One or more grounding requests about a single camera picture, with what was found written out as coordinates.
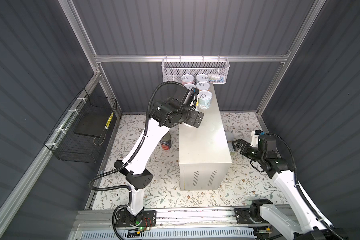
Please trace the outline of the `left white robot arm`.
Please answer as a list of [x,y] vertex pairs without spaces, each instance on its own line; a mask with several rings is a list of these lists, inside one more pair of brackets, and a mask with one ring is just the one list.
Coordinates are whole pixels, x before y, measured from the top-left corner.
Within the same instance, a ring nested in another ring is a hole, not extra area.
[[[179,87],[182,96],[155,101],[156,93],[166,85]],[[115,212],[123,210],[134,226],[138,225],[144,217],[144,189],[153,180],[153,174],[147,170],[146,165],[156,146],[172,127],[182,123],[194,128],[201,125],[204,114],[196,110],[199,92],[197,88],[189,89],[174,81],[158,85],[149,99],[144,130],[132,150],[122,161],[115,162],[114,170],[94,177],[88,184],[89,188],[96,192],[128,190],[128,203],[116,207]],[[95,186],[95,181],[115,173],[124,175],[126,185],[104,188]]]

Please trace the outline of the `pink labelled can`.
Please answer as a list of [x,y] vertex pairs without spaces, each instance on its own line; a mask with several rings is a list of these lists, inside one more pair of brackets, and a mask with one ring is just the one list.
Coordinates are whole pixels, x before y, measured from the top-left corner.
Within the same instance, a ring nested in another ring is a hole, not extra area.
[[181,84],[185,85],[185,84],[193,84],[195,82],[195,78],[193,75],[182,75],[181,76]]

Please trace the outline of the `green labelled can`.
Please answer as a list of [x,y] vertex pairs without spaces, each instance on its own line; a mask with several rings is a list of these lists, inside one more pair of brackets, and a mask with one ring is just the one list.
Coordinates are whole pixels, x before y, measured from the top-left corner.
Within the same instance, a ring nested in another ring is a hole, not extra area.
[[228,147],[229,147],[230,154],[233,155],[235,153],[235,151],[234,151],[234,147],[232,145],[232,142],[228,142]]

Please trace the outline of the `orange labelled can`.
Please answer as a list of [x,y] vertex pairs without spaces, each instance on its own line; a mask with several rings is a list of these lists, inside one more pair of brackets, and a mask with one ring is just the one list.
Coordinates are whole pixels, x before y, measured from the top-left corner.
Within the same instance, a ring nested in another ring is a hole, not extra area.
[[208,82],[198,82],[196,87],[199,91],[210,91],[211,85]]

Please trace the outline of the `light blue labelled can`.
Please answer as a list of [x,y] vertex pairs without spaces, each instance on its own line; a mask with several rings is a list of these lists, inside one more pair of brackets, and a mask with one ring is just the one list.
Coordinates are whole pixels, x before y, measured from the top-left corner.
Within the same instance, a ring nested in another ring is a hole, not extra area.
[[195,89],[197,88],[196,85],[194,85],[194,84],[185,84],[184,86],[185,86],[188,90],[191,90],[192,88],[195,88]]

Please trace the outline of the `white lidded can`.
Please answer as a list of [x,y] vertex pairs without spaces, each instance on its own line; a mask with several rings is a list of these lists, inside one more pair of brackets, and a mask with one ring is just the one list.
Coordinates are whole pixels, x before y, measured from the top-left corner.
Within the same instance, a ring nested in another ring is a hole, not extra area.
[[208,109],[211,106],[213,94],[210,91],[200,91],[198,94],[198,108]]

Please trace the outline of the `teal labelled can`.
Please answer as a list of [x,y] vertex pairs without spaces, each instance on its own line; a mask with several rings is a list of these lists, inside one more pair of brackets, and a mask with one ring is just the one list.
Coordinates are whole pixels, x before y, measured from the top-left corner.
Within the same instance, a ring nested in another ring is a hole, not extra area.
[[209,76],[206,74],[199,74],[196,76],[196,82],[197,83],[208,83],[209,82]]

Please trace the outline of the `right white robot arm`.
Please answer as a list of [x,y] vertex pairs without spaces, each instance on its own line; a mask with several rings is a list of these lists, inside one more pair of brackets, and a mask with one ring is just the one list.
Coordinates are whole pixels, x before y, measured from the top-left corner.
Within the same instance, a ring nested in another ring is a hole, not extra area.
[[251,142],[232,141],[234,151],[258,163],[259,173],[266,173],[287,199],[297,221],[291,220],[268,199],[253,200],[249,209],[252,222],[264,221],[275,227],[287,240],[347,240],[342,228],[335,228],[315,205],[298,180],[296,161],[279,157],[277,143],[286,142],[278,135],[256,130]]

